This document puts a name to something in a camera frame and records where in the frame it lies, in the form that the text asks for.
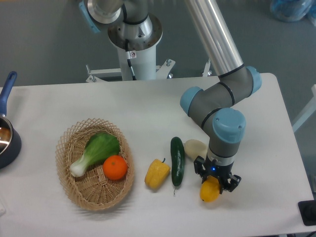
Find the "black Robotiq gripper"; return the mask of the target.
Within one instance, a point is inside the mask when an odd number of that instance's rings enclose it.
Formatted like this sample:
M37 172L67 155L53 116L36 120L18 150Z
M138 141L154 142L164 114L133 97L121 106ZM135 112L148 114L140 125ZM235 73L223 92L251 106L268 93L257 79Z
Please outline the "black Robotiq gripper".
M195 173L202 179L202 184L207 180L208 176L218 179L220 185L220 194L223 191L232 192L241 182L241 177L231 174L231 169L234 163L229 165L217 165L215 160L210 161L208 158L204 159L197 156L194 160Z

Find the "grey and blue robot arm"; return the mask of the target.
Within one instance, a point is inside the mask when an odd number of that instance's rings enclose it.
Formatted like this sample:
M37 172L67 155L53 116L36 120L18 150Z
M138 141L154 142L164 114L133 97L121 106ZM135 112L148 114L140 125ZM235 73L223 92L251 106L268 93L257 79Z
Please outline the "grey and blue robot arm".
M220 191L231 192L241 181L231 169L246 126L244 115L233 106L261 87L261 75L244 66L216 1L185 4L219 78L206 90L187 89L180 99L183 111L209 136L207 155L195 159L195 172L203 181L214 177ZM158 78L162 68L156 66L156 45L162 26L145 0L82 0L79 8L92 31L106 27L123 80Z

